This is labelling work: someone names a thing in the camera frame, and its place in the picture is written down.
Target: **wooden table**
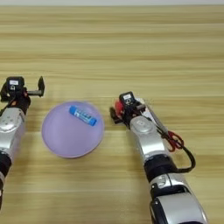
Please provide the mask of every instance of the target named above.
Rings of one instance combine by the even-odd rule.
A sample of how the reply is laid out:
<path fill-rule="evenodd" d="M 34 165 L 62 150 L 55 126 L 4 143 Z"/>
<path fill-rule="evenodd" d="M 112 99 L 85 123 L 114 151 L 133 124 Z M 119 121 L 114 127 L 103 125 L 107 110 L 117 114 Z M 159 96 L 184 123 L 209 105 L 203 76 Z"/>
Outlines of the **wooden table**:
<path fill-rule="evenodd" d="M 33 98 L 21 151 L 8 175 L 1 224 L 151 223 L 149 185 L 124 126 L 109 118 L 132 90 L 148 100 L 197 159 L 185 175 L 210 223 L 224 207 L 224 7 L 0 8 L 1 85 L 23 75 Z M 77 159 L 52 154 L 41 124 L 55 105 L 78 100 L 103 114 L 105 135 Z M 178 152 L 178 166 L 188 165 Z"/>

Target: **wood grain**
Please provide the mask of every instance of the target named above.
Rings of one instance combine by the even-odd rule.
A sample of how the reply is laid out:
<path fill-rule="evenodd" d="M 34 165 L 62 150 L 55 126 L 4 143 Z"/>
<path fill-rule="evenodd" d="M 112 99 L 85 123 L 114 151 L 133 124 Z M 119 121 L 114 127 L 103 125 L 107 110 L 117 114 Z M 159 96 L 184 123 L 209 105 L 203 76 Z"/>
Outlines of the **wood grain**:
<path fill-rule="evenodd" d="M 132 90 L 151 103 L 197 159 L 185 175 L 210 223 L 223 219 L 224 7 L 1 7 L 0 77 L 22 74 L 33 99 L 4 191 L 1 224 L 151 223 L 149 186 L 135 146 L 109 106 Z M 53 155 L 40 130 L 48 111 L 92 102 L 105 135 L 77 159 Z M 174 155 L 179 166 L 184 154 Z"/>

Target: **blue object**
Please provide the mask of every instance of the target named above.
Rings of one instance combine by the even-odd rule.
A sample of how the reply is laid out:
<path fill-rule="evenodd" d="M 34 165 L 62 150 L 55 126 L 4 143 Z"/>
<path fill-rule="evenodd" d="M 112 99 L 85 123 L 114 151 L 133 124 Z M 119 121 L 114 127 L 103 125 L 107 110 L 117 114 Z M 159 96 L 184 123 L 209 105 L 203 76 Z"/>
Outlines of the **blue object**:
<path fill-rule="evenodd" d="M 81 119 L 84 123 L 87 123 L 91 126 L 95 126 L 96 119 L 92 117 L 91 115 L 87 114 L 84 110 L 81 110 L 79 108 L 76 108 L 75 106 L 71 106 L 69 109 L 69 113 L 73 116 L 78 117 Z"/>

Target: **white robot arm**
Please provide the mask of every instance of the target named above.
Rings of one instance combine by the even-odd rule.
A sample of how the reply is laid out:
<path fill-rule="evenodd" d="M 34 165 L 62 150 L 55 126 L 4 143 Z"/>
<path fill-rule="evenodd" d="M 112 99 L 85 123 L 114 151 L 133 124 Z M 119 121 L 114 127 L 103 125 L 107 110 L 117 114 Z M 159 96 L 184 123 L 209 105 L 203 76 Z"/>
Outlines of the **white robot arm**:
<path fill-rule="evenodd" d="M 136 140 L 137 149 L 143 160 L 146 177 L 150 183 L 150 213 L 154 224 L 207 224 L 207 217 L 200 203 L 186 183 L 183 172 L 189 172 L 195 166 L 192 153 L 168 136 L 168 130 L 162 125 L 151 109 L 134 98 L 131 92 L 121 94 L 110 115 L 115 123 L 124 123 Z M 192 161 L 189 168 L 178 169 L 173 163 L 171 153 L 163 138 L 172 145 L 182 148 Z"/>
<path fill-rule="evenodd" d="M 27 91 L 23 77 L 9 77 L 1 90 L 1 102 L 8 104 L 0 112 L 0 209 L 3 200 L 4 180 L 18 154 L 18 145 L 25 133 L 25 114 L 31 104 L 30 95 L 43 96 L 42 77 L 38 90 Z"/>

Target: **purple plate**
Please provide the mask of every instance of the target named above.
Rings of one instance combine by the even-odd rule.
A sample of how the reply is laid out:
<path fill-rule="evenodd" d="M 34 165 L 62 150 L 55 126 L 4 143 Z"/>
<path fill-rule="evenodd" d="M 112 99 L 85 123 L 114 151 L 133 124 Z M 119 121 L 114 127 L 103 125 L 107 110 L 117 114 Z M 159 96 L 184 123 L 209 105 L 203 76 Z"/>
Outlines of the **purple plate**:
<path fill-rule="evenodd" d="M 71 106 L 85 110 L 95 117 L 95 126 L 70 115 Z M 63 158 L 78 158 L 92 151 L 102 140 L 104 123 L 102 115 L 91 104 L 70 101 L 53 108 L 42 125 L 42 137 L 46 146 Z"/>

